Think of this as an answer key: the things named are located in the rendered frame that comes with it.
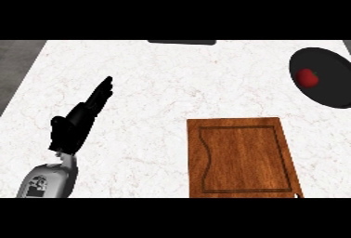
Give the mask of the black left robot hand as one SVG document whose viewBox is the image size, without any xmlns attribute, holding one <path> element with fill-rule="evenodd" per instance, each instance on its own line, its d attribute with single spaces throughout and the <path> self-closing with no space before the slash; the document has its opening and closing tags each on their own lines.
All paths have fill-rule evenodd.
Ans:
<svg viewBox="0 0 351 238">
<path fill-rule="evenodd" d="M 67 116 L 50 120 L 49 149 L 65 154 L 75 154 L 86 142 L 95 119 L 112 96 L 112 77 L 109 76 L 95 88 L 87 101 L 80 102 Z"/>
</svg>

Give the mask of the brown wooden cutting board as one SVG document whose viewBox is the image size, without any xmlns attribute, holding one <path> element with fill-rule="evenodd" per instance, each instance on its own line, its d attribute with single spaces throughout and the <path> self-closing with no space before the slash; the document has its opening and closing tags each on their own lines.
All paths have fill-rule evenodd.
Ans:
<svg viewBox="0 0 351 238">
<path fill-rule="evenodd" d="M 277 117 L 189 119 L 188 172 L 192 198 L 301 198 Z"/>
</svg>

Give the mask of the red tomato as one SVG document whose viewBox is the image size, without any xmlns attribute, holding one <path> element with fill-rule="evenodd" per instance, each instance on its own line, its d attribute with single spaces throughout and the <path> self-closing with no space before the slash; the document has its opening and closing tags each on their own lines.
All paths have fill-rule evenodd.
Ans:
<svg viewBox="0 0 351 238">
<path fill-rule="evenodd" d="M 297 72 L 297 81 L 303 87 L 314 87 L 319 84 L 320 79 L 314 72 L 304 68 Z"/>
</svg>

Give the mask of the black round pan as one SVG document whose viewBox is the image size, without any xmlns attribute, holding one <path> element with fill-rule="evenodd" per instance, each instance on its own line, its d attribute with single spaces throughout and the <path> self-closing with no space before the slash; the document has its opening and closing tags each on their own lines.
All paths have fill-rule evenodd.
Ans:
<svg viewBox="0 0 351 238">
<path fill-rule="evenodd" d="M 304 68 L 319 76 L 314 87 L 298 84 L 297 72 Z M 303 48 L 291 57 L 289 73 L 300 91 L 319 104 L 338 109 L 351 108 L 351 62 L 345 57 L 325 48 Z"/>
</svg>

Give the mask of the dark grey flat appliance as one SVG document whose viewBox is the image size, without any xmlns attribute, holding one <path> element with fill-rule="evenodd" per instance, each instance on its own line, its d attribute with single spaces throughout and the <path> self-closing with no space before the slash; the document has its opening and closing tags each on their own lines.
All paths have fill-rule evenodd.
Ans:
<svg viewBox="0 0 351 238">
<path fill-rule="evenodd" d="M 204 45 L 214 46 L 217 40 L 148 40 L 154 44 L 176 44 L 176 45 Z"/>
</svg>

